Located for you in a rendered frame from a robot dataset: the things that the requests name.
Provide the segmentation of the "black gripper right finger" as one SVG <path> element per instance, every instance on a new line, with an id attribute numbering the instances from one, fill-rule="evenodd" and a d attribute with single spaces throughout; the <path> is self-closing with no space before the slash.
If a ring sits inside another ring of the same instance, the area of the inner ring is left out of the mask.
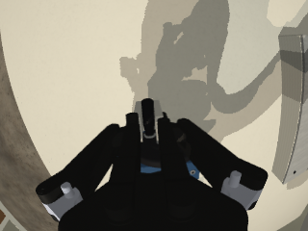
<path id="1" fill-rule="evenodd" d="M 189 217 L 197 202 L 196 187 L 179 147 L 214 189 L 248 211 L 255 207 L 268 179 L 264 169 L 238 158 L 189 119 L 170 122 L 159 100 L 154 100 L 154 117 L 167 210 L 172 216 Z"/>

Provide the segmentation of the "blue bench vise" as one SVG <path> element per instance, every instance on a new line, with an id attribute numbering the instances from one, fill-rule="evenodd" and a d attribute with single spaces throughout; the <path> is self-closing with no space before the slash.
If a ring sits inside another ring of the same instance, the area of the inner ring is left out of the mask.
<path id="1" fill-rule="evenodd" d="M 159 142 L 156 138 L 154 101 L 151 98 L 145 98 L 141 101 L 143 135 L 141 143 L 141 172 L 152 173 L 161 170 Z M 179 146 L 178 146 L 179 147 Z M 183 153 L 179 147 L 180 153 Z M 186 164 L 191 176 L 199 179 L 199 170 L 184 154 Z M 159 168 L 158 168 L 159 167 Z"/>

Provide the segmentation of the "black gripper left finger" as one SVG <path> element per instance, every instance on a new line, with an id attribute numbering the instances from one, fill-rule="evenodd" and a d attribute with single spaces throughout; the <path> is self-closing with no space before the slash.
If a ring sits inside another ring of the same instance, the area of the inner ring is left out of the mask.
<path id="1" fill-rule="evenodd" d="M 63 170 L 36 187 L 53 220 L 59 222 L 65 212 L 95 192 L 110 167 L 102 196 L 107 216 L 124 221 L 134 214 L 136 172 L 141 172 L 141 101 L 125 116 L 125 126 L 108 125 Z"/>

